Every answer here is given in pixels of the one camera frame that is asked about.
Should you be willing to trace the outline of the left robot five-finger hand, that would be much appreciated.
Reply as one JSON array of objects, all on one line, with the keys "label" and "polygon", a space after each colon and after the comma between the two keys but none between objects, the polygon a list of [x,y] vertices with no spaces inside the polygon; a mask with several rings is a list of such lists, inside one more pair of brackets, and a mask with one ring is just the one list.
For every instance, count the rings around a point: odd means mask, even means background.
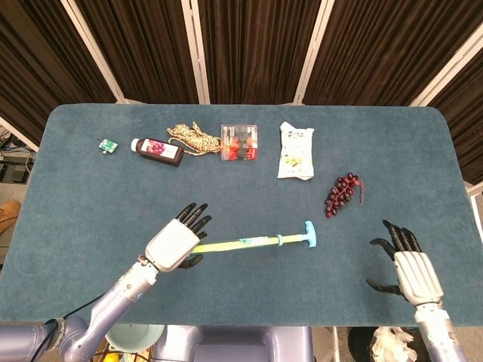
[{"label": "left robot five-finger hand", "polygon": [[201,262],[201,254],[191,253],[207,236],[203,228],[212,217],[201,217],[207,208],[207,203],[187,205],[147,244],[144,255],[159,272],[188,269]]}]

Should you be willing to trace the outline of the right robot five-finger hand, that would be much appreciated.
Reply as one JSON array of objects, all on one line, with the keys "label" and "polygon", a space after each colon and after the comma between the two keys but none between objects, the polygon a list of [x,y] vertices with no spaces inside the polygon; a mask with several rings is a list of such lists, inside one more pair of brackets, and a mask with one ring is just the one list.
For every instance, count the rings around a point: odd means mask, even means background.
[{"label": "right robot five-finger hand", "polygon": [[366,283],[380,293],[403,296],[415,307],[426,304],[441,306],[444,295],[441,284],[429,257],[422,251],[413,232],[388,220],[384,220],[383,225],[391,240],[375,238],[370,244],[382,247],[392,260],[398,283],[383,285],[369,278]]}]

